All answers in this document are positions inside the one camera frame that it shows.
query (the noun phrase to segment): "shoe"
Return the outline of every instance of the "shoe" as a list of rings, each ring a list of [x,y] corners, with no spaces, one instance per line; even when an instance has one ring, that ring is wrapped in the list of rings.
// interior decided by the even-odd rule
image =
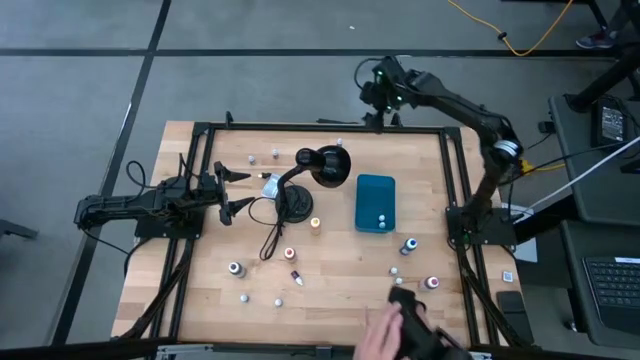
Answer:
[[[583,49],[610,49],[615,45],[615,41],[604,32],[599,32],[576,40],[576,45]]]

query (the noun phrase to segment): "white cable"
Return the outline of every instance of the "white cable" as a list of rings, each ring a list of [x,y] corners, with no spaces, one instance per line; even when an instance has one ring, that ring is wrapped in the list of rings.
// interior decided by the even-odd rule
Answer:
[[[590,173],[593,172],[593,170],[599,168],[602,164],[606,163],[607,161],[613,159],[614,157],[616,157],[618,154],[620,154],[621,152],[627,150],[627,148],[629,148],[630,146],[632,146],[633,144],[637,143],[638,141],[640,141],[640,136],[638,136],[637,138],[631,140],[630,142],[628,142],[625,146],[621,147],[620,149],[614,151],[611,155],[607,156],[606,158],[600,160],[597,164],[593,165],[589,170],[583,172],[582,174],[580,174],[580,176],[578,176],[577,178],[571,180],[568,184],[564,185],[563,187],[561,187],[560,189],[552,192],[551,194],[543,197],[542,199],[536,201],[535,203],[533,203],[533,205],[529,206],[528,208],[524,209],[524,211],[529,211],[529,210],[533,210],[534,207],[542,204],[543,202],[551,199],[552,197],[558,195],[559,193],[561,193],[562,191],[564,191],[564,189],[568,188],[569,186],[577,183],[578,181],[582,180],[582,178],[584,178],[585,176],[589,175]]]

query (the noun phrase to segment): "human hand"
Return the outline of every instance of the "human hand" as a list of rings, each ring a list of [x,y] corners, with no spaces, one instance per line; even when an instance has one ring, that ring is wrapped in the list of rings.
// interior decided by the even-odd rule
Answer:
[[[375,322],[368,324],[356,346],[354,360],[393,360],[400,348],[400,304],[388,304]]]

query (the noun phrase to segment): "lamp base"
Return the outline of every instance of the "lamp base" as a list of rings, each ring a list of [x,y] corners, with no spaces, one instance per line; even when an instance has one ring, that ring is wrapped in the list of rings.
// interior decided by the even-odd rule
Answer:
[[[299,185],[291,185],[284,188],[284,193],[287,199],[284,221],[295,224],[311,216],[313,197],[309,190]],[[276,195],[276,211],[278,209],[280,209],[280,193]]]

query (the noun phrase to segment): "blue container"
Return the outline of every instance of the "blue container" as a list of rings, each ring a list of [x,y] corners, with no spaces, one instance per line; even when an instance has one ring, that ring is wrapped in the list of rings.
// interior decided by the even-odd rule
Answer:
[[[384,215],[385,228],[378,217]],[[358,175],[356,230],[387,233],[396,228],[396,181],[390,176]]]

